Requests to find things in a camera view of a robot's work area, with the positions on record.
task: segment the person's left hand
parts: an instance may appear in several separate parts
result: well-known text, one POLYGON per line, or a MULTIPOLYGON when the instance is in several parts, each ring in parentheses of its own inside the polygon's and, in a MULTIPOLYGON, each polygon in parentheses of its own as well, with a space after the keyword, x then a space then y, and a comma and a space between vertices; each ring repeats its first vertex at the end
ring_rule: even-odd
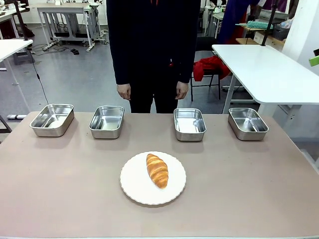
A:
POLYGON ((176 86, 176 100, 184 99, 188 91, 188 84, 183 82, 178 82, 176 86))

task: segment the person's right hand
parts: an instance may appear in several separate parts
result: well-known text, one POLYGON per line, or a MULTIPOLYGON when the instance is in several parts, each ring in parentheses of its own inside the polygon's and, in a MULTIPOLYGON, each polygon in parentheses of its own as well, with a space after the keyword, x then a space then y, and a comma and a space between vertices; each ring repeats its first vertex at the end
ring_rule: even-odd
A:
POLYGON ((125 99, 130 101, 131 100, 131 86, 130 84, 125 84, 125 85, 117 85, 116 87, 119 95, 125 99))

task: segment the red drawstring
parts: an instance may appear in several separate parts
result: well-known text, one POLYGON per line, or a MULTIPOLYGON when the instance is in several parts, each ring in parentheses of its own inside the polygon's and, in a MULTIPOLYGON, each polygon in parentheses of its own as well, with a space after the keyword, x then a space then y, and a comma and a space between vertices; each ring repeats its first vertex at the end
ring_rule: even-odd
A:
MULTIPOLYGON (((151 0, 151 4, 153 4, 153 0, 151 0)), ((156 0, 156 6, 159 4, 159 0, 156 0)))

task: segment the hand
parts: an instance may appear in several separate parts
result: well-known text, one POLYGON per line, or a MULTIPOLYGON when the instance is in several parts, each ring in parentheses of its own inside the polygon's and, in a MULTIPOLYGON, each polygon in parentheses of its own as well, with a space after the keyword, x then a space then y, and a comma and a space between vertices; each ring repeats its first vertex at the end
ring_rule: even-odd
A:
POLYGON ((188 91, 188 84, 183 82, 178 82, 176 86, 176 100, 184 99, 188 91))
POLYGON ((125 85, 117 85, 116 87, 119 95, 124 99, 124 100, 131 100, 131 86, 130 84, 125 84, 125 85))

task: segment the black pole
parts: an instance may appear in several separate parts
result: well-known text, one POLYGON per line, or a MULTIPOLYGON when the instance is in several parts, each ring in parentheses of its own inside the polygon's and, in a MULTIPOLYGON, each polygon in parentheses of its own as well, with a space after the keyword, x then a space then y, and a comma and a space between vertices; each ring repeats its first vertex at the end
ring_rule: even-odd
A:
POLYGON ((271 11, 269 23, 268 23, 267 29, 265 31, 265 36, 264 36, 264 39, 263 39, 263 43, 261 44, 262 46, 265 46, 267 37, 269 35, 271 24, 273 23, 273 20, 274 20, 274 16, 275 16, 277 7, 278 7, 278 0, 275 0, 275 3, 272 5, 272 11, 271 11))
POLYGON ((23 20, 22 20, 21 12, 19 10, 18 2, 17 2, 17 0, 14 0, 13 3, 14 3, 14 6, 15 6, 16 14, 18 16, 18 20, 19 20, 19 24, 20 24, 20 27, 21 27, 21 31, 22 31, 24 40, 28 41, 28 38, 26 37, 26 33, 25 33, 25 26, 24 26, 24 23, 23 23, 23 20))

